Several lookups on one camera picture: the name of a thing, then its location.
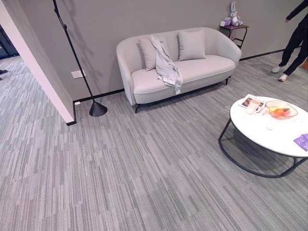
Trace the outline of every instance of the black metal table frame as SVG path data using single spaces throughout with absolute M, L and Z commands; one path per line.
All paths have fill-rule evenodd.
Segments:
M 278 153 L 278 152 L 275 152 L 277 154 L 280 154 L 280 155 L 284 155 L 284 156 L 287 156 L 287 157 L 290 157 L 290 158 L 293 158 L 294 159 L 294 162 L 293 162 L 293 165 L 288 168 L 287 170 L 285 170 L 283 173 L 281 173 L 280 175 L 268 175 L 268 174 L 263 174 L 263 173 L 258 173 L 256 171 L 253 171 L 251 169 L 248 169 L 246 168 L 245 166 L 241 165 L 240 163 L 238 163 L 236 160 L 234 160 L 228 153 L 227 151 L 224 149 L 224 147 L 222 146 L 221 144 L 221 138 L 223 137 L 223 135 L 225 134 L 230 122 L 232 122 L 231 118 L 229 117 L 229 120 L 225 126 L 225 128 L 223 129 L 220 137 L 218 138 L 218 143 L 219 143 L 219 146 L 220 146 L 220 149 L 223 151 L 223 153 L 229 158 L 229 160 L 231 160 L 234 164 L 236 164 L 238 167 L 240 167 L 241 169 L 247 171 L 247 172 L 250 172 L 254 175 L 257 175 L 257 176 L 260 176 L 260 177 L 265 177 L 265 178 L 280 178 L 280 177 L 285 177 L 287 175 L 289 175 L 290 173 L 292 173 L 299 165 L 301 165 L 302 163 L 304 163 L 306 160 L 308 160 L 308 157 L 305 157 L 305 158 L 301 158 L 300 161 L 297 161 L 297 159 L 299 157 L 293 157 L 293 156 L 289 156 L 289 155 L 284 155 L 284 154 L 281 154 L 281 153 Z
M 229 32 L 228 38 L 230 38 L 232 31 L 235 30 L 235 29 L 227 29 L 227 28 L 225 28 L 225 27 L 223 27 L 223 26 L 221 26 L 220 28 L 225 29 L 225 30 L 228 30 L 228 32 Z M 241 28 L 241 29 L 245 29 L 245 30 L 246 30 L 243 39 L 239 39 L 239 38 L 234 38 L 234 39 L 233 39 L 233 40 L 239 40 L 239 41 L 242 42 L 240 45 L 237 45 L 240 49 L 241 49 L 242 46 L 243 46 L 243 43 L 244 43 L 244 40 L 245 40 L 245 37 L 246 37 L 246 34 L 247 34 L 247 27 Z

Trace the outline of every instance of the floor lamp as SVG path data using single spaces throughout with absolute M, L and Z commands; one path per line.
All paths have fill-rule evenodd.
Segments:
M 105 106 L 103 106 L 103 105 L 101 105 L 100 103 L 98 103 L 98 102 L 95 101 L 94 96 L 93 96 L 93 94 L 92 94 L 92 92 L 91 92 L 91 90 L 90 90 L 90 87 L 89 87 L 89 85 L 88 85 L 88 82 L 87 82 L 87 80 L 86 80 L 86 77 L 85 77 L 85 75 L 84 75 L 84 73 L 83 73 L 83 71 L 82 71 L 80 62 L 79 62 L 79 60 L 78 60 L 78 58 L 77 58 L 75 49 L 74 49 L 73 44 L 72 44 L 72 41 L 71 41 L 71 38 L 69 37 L 69 34 L 68 34 L 68 32 L 67 32 L 67 26 L 63 23 L 62 18 L 60 17 L 60 14 L 59 14 L 59 11 L 58 11 L 58 7 L 57 7 L 56 0 L 53 0 L 53 4 L 54 4 L 54 11 L 55 11 L 56 15 L 58 16 L 58 19 L 59 19 L 59 21 L 60 21 L 60 23 L 61 23 L 61 26 L 62 26 L 63 29 L 64 29 L 64 32 L 65 32 L 66 37 L 67 37 L 67 40 L 68 40 L 68 42 L 69 42 L 69 45 L 71 46 L 72 52 L 73 52 L 73 54 L 74 54 L 74 57 L 75 57 L 75 59 L 76 59 L 76 62 L 77 62 L 78 67 L 79 67 L 79 69 L 80 69 L 80 72 L 81 72 L 81 74 L 82 74 L 82 77 L 83 77 L 83 79 L 84 79 L 85 82 L 86 82 L 87 88 L 88 88 L 88 90 L 89 90 L 89 92 L 90 92 L 90 95 L 91 95 L 91 98 L 92 98 L 92 100 L 93 100 L 93 104 L 92 104 L 92 107 L 90 108 L 89 114 L 90 114 L 91 116 L 95 116 L 95 117 L 102 116 L 102 115 L 104 115 L 104 114 L 107 112 L 107 107 L 105 107 Z

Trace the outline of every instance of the gray carpet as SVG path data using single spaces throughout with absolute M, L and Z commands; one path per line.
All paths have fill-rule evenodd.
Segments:
M 1 231 L 303 231 L 308 161 L 281 179 L 247 173 L 217 139 L 234 101 L 251 93 L 308 109 L 308 74 L 278 82 L 282 53 L 239 63 L 219 83 L 134 114 L 124 92 L 76 106 L 67 127 L 20 57 L 0 60 Z M 263 173 L 292 164 L 232 126 L 223 145 Z

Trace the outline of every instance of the sofa armrest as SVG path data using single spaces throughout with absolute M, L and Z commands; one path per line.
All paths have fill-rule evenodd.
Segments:
M 125 90 L 125 94 L 126 97 L 130 103 L 130 105 L 135 105 L 136 101 L 135 101 L 135 97 L 134 97 L 134 82 L 133 79 L 131 77 L 131 73 L 129 71 L 129 68 L 125 62 L 124 57 L 119 54 L 117 52 L 116 54 L 117 56 L 117 61 L 119 63 L 119 67 L 120 67 L 120 72 L 121 72 L 121 76 L 122 76 L 122 80 L 123 80 L 123 85 L 124 85 L 124 90 Z
M 229 58 L 237 65 L 242 56 L 241 49 L 227 36 L 219 31 L 217 33 L 217 55 Z

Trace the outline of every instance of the loveseat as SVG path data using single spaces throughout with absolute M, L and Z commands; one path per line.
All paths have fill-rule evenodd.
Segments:
M 178 61 L 180 31 L 194 32 L 204 30 L 205 58 Z M 170 57 L 180 71 L 183 84 L 181 93 L 206 87 L 223 80 L 228 83 L 236 65 L 242 55 L 241 50 L 221 32 L 207 28 L 196 27 L 152 34 L 164 37 L 167 41 Z M 167 86 L 157 78 L 156 69 L 147 71 L 143 53 L 139 45 L 140 39 L 147 39 L 150 35 L 127 38 L 116 47 L 116 55 L 123 80 L 125 94 L 133 106 L 151 103 L 172 97 L 174 87 Z

